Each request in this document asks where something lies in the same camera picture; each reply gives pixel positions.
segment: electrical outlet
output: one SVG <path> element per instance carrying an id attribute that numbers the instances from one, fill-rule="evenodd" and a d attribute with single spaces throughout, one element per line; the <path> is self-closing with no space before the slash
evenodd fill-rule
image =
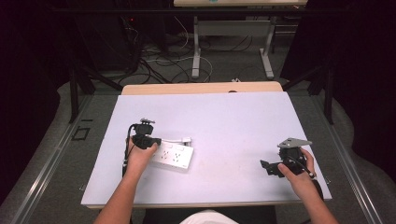
<path id="1" fill-rule="evenodd" d="M 152 155 L 151 163 L 162 168 L 186 172 L 190 166 L 192 152 L 193 147 L 162 141 Z"/>

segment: white desk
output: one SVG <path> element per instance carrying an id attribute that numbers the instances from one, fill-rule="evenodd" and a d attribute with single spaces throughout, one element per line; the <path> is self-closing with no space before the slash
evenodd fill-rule
<path id="1" fill-rule="evenodd" d="M 176 7 L 277 7 L 303 6 L 307 0 L 175 0 Z M 276 17 L 269 21 L 198 21 L 194 17 L 194 59 L 192 63 L 193 78 L 199 77 L 201 49 L 200 35 L 251 35 L 265 36 L 265 48 L 260 49 L 265 75 L 274 78 L 274 73 L 268 59 L 268 51 L 276 26 Z"/>
<path id="2" fill-rule="evenodd" d="M 219 85 L 228 85 L 231 91 L 248 87 L 248 83 L 241 84 Z M 253 87 L 260 84 L 251 83 Z M 167 86 L 136 87 L 152 87 L 155 92 Z M 269 176 L 260 164 L 260 160 L 279 161 L 276 146 L 286 138 L 306 139 L 288 94 L 255 88 L 252 92 L 180 94 L 182 89 L 194 92 L 194 87 L 208 92 L 214 86 L 174 84 L 172 91 L 164 91 L 169 94 L 119 96 L 81 204 L 90 208 L 106 204 L 121 180 L 127 129 L 142 118 L 156 121 L 154 137 L 191 137 L 194 154 L 185 174 L 149 165 L 139 181 L 135 207 L 299 202 L 286 178 Z M 332 196 L 317 164 L 315 169 L 324 198 L 329 200 Z"/>

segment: socket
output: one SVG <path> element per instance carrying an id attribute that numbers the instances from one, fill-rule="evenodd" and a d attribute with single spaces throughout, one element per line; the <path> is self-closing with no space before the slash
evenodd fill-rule
<path id="1" fill-rule="evenodd" d="M 193 147 L 162 141 L 160 147 L 152 155 L 151 163 L 161 168 L 186 172 L 189 169 L 193 151 Z"/>

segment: metal bar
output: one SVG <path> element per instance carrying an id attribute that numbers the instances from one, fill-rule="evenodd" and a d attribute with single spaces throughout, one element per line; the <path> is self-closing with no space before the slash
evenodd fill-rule
<path id="1" fill-rule="evenodd" d="M 157 16 L 207 16 L 230 17 L 243 16 L 304 16 L 329 17 L 343 16 L 346 8 L 242 8 L 242 7 L 199 7 L 199 8 L 49 8 L 53 12 L 63 14 L 98 14 L 98 15 L 134 15 L 139 17 Z"/>
<path id="2" fill-rule="evenodd" d="M 269 27 L 269 21 L 198 21 L 198 34 L 267 36 Z"/>
<path id="3" fill-rule="evenodd" d="M 194 60 L 192 61 L 191 77 L 199 77 L 199 66 L 201 61 L 201 49 L 199 48 L 198 18 L 194 17 Z"/>
<path id="4" fill-rule="evenodd" d="M 306 72 L 306 73 L 302 74 L 301 76 L 297 77 L 296 79 L 291 80 L 290 82 L 284 84 L 282 86 L 283 91 L 288 91 L 291 87 L 297 85 L 298 83 L 300 83 L 301 81 L 305 80 L 306 78 L 312 77 L 317 72 L 319 72 L 320 69 L 322 69 L 321 66 L 316 66 L 313 69 L 309 70 L 308 72 Z"/>
<path id="5" fill-rule="evenodd" d="M 85 109 L 90 104 L 91 99 L 91 96 L 84 97 L 80 106 L 81 111 L 85 111 Z M 41 169 L 40 174 L 38 175 L 31 189 L 29 190 L 29 193 L 27 194 L 26 198 L 18 209 L 15 217 L 11 221 L 11 224 L 21 224 L 29 222 L 30 216 L 33 214 L 35 207 L 38 204 L 38 201 L 43 195 L 47 185 L 50 182 L 50 179 L 52 178 L 52 175 L 55 173 L 56 168 L 61 161 L 62 155 L 64 154 L 64 151 L 70 141 L 71 135 L 77 128 L 78 120 L 81 115 L 82 113 L 79 113 L 77 116 L 77 120 L 67 126 L 58 146 L 54 149 L 52 155 L 49 157 L 46 164 Z"/>
<path id="6" fill-rule="evenodd" d="M 346 174 L 346 177 L 349 181 L 350 186 L 352 187 L 352 190 L 355 193 L 356 199 L 358 200 L 359 204 L 361 205 L 361 211 L 363 214 L 366 216 L 367 222 L 370 224 L 381 224 L 382 219 L 379 216 L 378 212 L 376 211 L 370 196 L 368 195 L 366 187 L 364 187 L 363 182 L 361 181 L 361 178 L 359 177 L 359 174 L 356 170 L 355 163 L 351 159 L 349 153 L 347 150 L 344 148 L 344 145 L 337 134 L 337 131 L 335 128 L 329 124 L 327 121 L 327 118 L 321 113 L 321 100 L 319 96 L 311 96 L 315 108 L 318 111 L 318 113 L 321 115 L 320 118 L 327 127 L 332 140 L 335 143 L 335 149 L 336 149 L 336 155 L 338 157 L 338 160 L 341 163 L 341 166 L 344 169 L 344 172 Z"/>

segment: wire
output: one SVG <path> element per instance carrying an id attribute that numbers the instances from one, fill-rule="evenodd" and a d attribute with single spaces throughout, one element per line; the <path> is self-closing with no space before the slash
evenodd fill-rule
<path id="1" fill-rule="evenodd" d="M 181 21 L 177 17 L 174 17 L 174 18 L 175 18 L 175 20 L 178 21 L 178 23 L 180 24 L 181 28 L 183 28 L 184 34 L 186 36 L 186 43 L 183 46 L 180 47 L 181 49 L 183 49 L 189 43 L 189 32 L 187 32 L 186 27 L 184 27 L 184 25 L 181 23 Z"/>
<path id="2" fill-rule="evenodd" d="M 309 177 L 311 177 L 312 183 L 315 185 L 315 188 L 317 189 L 317 192 L 318 192 L 320 198 L 321 198 L 322 200 L 324 200 L 324 199 L 323 199 L 323 191 L 322 191 L 322 189 L 321 189 L 321 186 L 320 186 L 320 184 L 319 184 L 319 182 L 318 182 L 318 179 L 317 179 L 317 177 L 315 176 L 315 174 L 312 173 L 311 171 L 309 171 L 308 168 L 306 168 L 305 165 L 303 165 L 303 164 L 300 163 L 299 161 L 295 160 L 293 157 L 288 156 L 288 158 L 291 159 L 292 161 L 295 161 L 297 164 L 299 164 L 299 165 L 309 174 Z"/>
<path id="3" fill-rule="evenodd" d="M 156 64 L 158 64 L 159 66 L 171 66 L 171 65 L 175 65 L 175 62 L 180 62 L 180 56 L 175 53 L 175 57 L 177 57 L 177 59 L 170 59 L 167 56 L 164 55 L 159 55 L 155 60 L 156 61 L 151 61 L 151 62 L 155 62 Z"/>
<path id="4" fill-rule="evenodd" d="M 134 125 L 129 126 L 128 133 L 127 133 L 127 136 L 125 139 L 126 144 L 125 144 L 125 151 L 124 151 L 124 160 L 123 160 L 123 164 L 122 164 L 122 176 L 125 175 L 126 168 L 128 167 L 129 155 L 131 154 L 132 149 L 134 149 L 134 145 L 133 145 L 131 148 L 131 151 L 128 150 L 129 149 L 129 140 L 131 139 L 131 130 L 133 127 L 134 127 Z"/>
<path id="5" fill-rule="evenodd" d="M 213 65 L 212 65 L 212 63 L 208 60 L 208 59 L 206 59 L 206 58 L 204 58 L 204 57 L 199 57 L 200 59 L 204 59 L 208 64 L 209 64 L 209 66 L 210 66 L 210 72 L 209 72 L 209 76 L 211 76 L 212 75 L 212 72 L 213 72 Z M 176 60 L 173 60 L 173 61 L 177 61 L 177 62 L 181 62 L 181 61 L 185 61 L 185 60 L 188 60 L 188 59 L 194 59 L 194 57 L 187 57 L 187 58 L 184 58 L 184 59 L 176 59 Z M 152 62 L 163 62 L 163 63 L 167 63 L 167 62 L 170 62 L 170 61 L 165 61 L 165 60 L 149 60 L 149 61 L 146 61 L 147 63 L 152 63 Z"/>
<path id="6" fill-rule="evenodd" d="M 148 77 L 145 81 L 143 81 L 143 82 L 140 83 L 140 84 L 145 84 L 145 83 L 147 83 L 147 82 L 149 81 L 149 79 L 150 79 L 150 74 L 136 73 L 136 74 L 131 74 L 131 75 L 128 75 L 128 76 L 126 76 L 126 77 L 121 78 L 121 79 L 119 80 L 118 83 L 121 84 L 121 82 L 122 82 L 123 80 L 125 80 L 127 77 L 138 77 L 138 76 L 146 76 L 146 77 Z"/>
<path id="7" fill-rule="evenodd" d="M 160 83 L 172 83 L 165 77 L 163 77 L 160 73 L 155 71 L 149 64 L 146 62 L 144 59 L 141 59 L 140 62 L 149 70 L 152 72 L 152 77 L 156 77 L 158 80 L 160 80 Z"/>
<path id="8" fill-rule="evenodd" d="M 167 60 L 169 60 L 169 62 L 171 62 L 173 65 L 176 65 L 177 67 L 179 67 L 179 68 L 181 69 L 181 71 L 183 71 L 183 72 L 186 74 L 187 77 L 189 76 L 189 74 L 187 74 L 187 71 L 184 70 L 184 68 L 182 68 L 180 65 L 177 64 L 177 63 L 180 62 L 180 61 L 176 61 L 177 63 L 175 63 L 174 61 L 172 61 L 172 60 L 170 60 L 170 59 L 168 59 L 168 58 L 166 58 L 166 57 L 164 57 L 164 58 L 167 59 Z"/>
<path id="9" fill-rule="evenodd" d="M 239 42 L 239 44 L 237 44 L 235 47 L 233 47 L 232 49 L 209 49 L 210 46 L 211 46 L 210 43 L 209 43 L 209 47 L 208 47 L 208 48 L 205 49 L 205 48 L 202 48 L 201 46 L 200 46 L 200 48 L 201 48 L 203 51 L 208 51 L 208 52 L 244 51 L 244 50 L 248 49 L 248 48 L 251 46 L 251 43 L 253 42 L 253 36 L 250 37 L 250 41 L 249 41 L 247 47 L 245 47 L 244 49 L 236 49 L 236 48 L 238 48 L 239 46 L 241 46 L 242 43 L 244 43 L 245 40 L 247 40 L 247 39 L 248 39 L 248 35 L 245 36 L 245 38 L 244 38 L 241 42 Z"/>

